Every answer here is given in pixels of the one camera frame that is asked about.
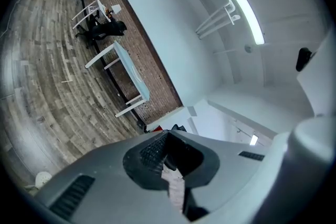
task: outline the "brick wall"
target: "brick wall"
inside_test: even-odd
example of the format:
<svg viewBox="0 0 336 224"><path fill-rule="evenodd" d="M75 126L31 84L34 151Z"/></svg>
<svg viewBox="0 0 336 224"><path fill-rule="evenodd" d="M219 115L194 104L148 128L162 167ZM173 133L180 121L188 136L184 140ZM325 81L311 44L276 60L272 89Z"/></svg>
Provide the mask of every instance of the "brick wall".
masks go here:
<svg viewBox="0 0 336 224"><path fill-rule="evenodd" d="M88 5L93 1L94 0L85 0L85 4ZM182 106L179 96L161 63L159 56L128 1L100 1L106 7L120 4L122 8L121 12L114 17L116 20L121 20L126 24L128 30L124 32L125 35L121 37L107 37L102 41L97 41L97 44L102 51L116 40L131 56L136 68L150 91L149 102L146 102L135 109L140 118L146 124L149 124ZM116 58L117 55L114 50L104 56L106 63L110 63ZM128 100L139 95L121 62L117 62L113 65L110 68L110 71Z"/></svg>

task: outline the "air vent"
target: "air vent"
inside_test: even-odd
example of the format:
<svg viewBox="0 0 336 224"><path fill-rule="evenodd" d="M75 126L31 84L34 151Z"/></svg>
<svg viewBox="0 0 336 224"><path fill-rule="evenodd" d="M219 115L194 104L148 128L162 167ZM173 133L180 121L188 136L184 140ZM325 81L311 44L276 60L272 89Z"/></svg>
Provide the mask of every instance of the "air vent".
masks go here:
<svg viewBox="0 0 336 224"><path fill-rule="evenodd" d="M90 176L79 176L53 203L50 210L68 220L76 211L93 182L94 178Z"/></svg>
<svg viewBox="0 0 336 224"><path fill-rule="evenodd" d="M255 159L256 161L262 161L264 159L264 155L248 152L248 151L242 151L239 153L239 156L249 158L249 159Z"/></svg>

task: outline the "fluorescent light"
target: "fluorescent light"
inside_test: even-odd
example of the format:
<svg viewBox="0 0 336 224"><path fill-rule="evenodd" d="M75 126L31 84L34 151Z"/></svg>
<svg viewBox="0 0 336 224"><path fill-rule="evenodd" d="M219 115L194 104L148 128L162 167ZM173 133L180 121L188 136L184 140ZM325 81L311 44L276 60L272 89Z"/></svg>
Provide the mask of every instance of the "fluorescent light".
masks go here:
<svg viewBox="0 0 336 224"><path fill-rule="evenodd" d="M236 1L243 10L243 13L245 14L245 17L248 21L248 24L250 25L254 41L256 42L257 45L264 44L265 41L263 33L261 32L260 25L250 4L247 2L247 0L236 0Z"/></svg>
<svg viewBox="0 0 336 224"><path fill-rule="evenodd" d="M256 135L253 135L252 139L251 139L251 142L250 142L250 145L254 146L255 144L257 144L257 140L258 140L258 137Z"/></svg>

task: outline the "white cable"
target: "white cable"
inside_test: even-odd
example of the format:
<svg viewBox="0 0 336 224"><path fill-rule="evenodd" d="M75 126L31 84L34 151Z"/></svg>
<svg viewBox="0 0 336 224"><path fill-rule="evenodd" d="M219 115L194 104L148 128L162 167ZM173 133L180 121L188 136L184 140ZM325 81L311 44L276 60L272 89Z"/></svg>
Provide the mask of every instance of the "white cable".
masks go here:
<svg viewBox="0 0 336 224"><path fill-rule="evenodd" d="M15 6L16 6L20 1L21 1L21 0L18 0L17 2L15 2L14 6L13 6L13 8L12 8L12 11L11 11L11 13L10 13L10 15L9 15L9 19L8 19L8 22L7 22L6 30L1 34L0 39L1 39L2 36L8 31L8 26L9 26L10 18L12 17L13 10L14 10Z"/></svg>

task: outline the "wooden floor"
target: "wooden floor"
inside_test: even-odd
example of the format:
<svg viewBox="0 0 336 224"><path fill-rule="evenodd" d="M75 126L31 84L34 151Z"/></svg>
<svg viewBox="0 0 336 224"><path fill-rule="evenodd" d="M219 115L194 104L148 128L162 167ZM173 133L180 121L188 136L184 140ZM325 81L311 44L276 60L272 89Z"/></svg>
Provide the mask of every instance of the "wooden floor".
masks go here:
<svg viewBox="0 0 336 224"><path fill-rule="evenodd" d="M93 1L94 0L85 0L85 4L89 5ZM150 42L150 39L145 33L128 1L100 1L107 7L120 4L122 8L121 12L114 15L114 17L116 20L121 20L126 24L128 30L125 31L125 35L121 37L110 36L102 41L97 41L97 44L100 50L103 50L116 40L128 51L131 56L151 94L149 102L146 102L135 109L140 118L146 124L149 124L165 116L167 113L175 110L176 108L181 107L182 103L180 98L161 63L154 46ZM160 20L163 19L164 18L158 18L157 23L160 24ZM106 63L110 63L116 58L117 55L114 50L104 56ZM113 67L110 68L110 71L128 100L131 100L139 95L121 62L113 65Z"/></svg>
<svg viewBox="0 0 336 224"><path fill-rule="evenodd" d="M142 133L131 113L114 117L125 104L103 66L84 67L96 53L74 37L81 9L80 0L20 0L0 39L1 155L21 185Z"/></svg>

